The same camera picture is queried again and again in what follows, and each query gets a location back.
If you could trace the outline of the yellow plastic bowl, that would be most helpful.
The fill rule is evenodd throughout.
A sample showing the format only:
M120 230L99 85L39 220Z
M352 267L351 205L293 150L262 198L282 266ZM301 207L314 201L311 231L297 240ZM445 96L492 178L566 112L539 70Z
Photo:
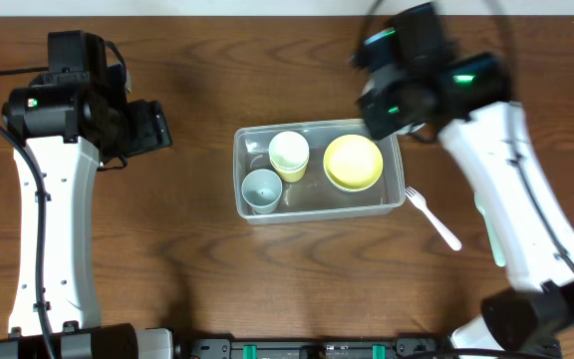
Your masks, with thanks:
M378 146L359 135L343 135L323 155L323 170L330 183L345 192L359 192L381 177L384 158Z

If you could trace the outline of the white plastic fork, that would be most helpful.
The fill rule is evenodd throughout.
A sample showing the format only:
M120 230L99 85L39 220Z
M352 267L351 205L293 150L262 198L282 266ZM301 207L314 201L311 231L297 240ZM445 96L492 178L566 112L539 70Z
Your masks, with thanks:
M432 213L428 208L426 199L424 196L411 186L405 188L405 193L407 199L423 213L423 215L429 220L431 225L435 228L437 233L442 237L444 242L453 251L460 251L462 249L462 243L460 240Z

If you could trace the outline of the white plastic cup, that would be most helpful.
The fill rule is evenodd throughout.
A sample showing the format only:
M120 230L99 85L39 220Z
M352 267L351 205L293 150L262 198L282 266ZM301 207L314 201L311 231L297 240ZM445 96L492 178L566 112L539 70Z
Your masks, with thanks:
M292 171L303 166L309 159L309 144L296 132L281 132L270 142L270 161L278 168Z

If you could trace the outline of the yellow plastic cup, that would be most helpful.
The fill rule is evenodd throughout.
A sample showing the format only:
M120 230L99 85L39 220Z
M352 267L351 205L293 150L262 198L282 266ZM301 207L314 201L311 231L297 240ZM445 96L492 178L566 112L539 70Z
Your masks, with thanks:
M304 176L308 162L309 160L296 163L288 161L272 161L271 165L284 181L296 182Z

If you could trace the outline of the grey plastic cup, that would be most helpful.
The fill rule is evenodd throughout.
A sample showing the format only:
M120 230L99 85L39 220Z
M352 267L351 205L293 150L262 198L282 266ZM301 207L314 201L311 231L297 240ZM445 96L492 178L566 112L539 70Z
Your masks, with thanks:
M243 199L258 214L273 212L283 191L281 177L272 170L260 169L249 173L242 182Z

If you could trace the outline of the pale green plastic spoon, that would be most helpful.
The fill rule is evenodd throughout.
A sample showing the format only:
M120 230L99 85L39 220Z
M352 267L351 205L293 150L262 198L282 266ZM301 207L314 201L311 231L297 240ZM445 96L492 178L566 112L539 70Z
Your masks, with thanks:
M505 256L499 244L493 223L485 211L484 204L478 192L474 194L474 203L484 220L493 260L498 267L504 267L506 265Z

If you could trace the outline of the white plastic bowl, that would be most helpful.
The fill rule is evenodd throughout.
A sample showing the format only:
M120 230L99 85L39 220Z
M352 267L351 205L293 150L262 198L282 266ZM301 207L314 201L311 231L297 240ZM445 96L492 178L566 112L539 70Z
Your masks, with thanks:
M397 136L406 136L420 130L424 124L409 124L396 131Z

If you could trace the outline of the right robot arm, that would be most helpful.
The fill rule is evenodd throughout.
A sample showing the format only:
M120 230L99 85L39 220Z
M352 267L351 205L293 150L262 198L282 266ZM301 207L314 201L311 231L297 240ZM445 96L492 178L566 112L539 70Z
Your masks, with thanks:
M504 256L509 287L449 336L452 357L557 358L574 325L574 229L533 149L510 78L514 45L496 18L505 55L460 57L432 3L392 16L380 32L368 12L353 65L369 80L358 106L375 140L427 125L481 200Z

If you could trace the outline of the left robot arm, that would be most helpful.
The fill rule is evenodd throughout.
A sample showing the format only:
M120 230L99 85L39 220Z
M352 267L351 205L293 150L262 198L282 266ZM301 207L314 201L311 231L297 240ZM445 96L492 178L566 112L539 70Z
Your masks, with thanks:
M96 175L171 145L161 105L129 101L116 46L84 31L48 36L48 67L4 104L21 193L20 269L0 358L170 358L172 333L104 325L92 266Z

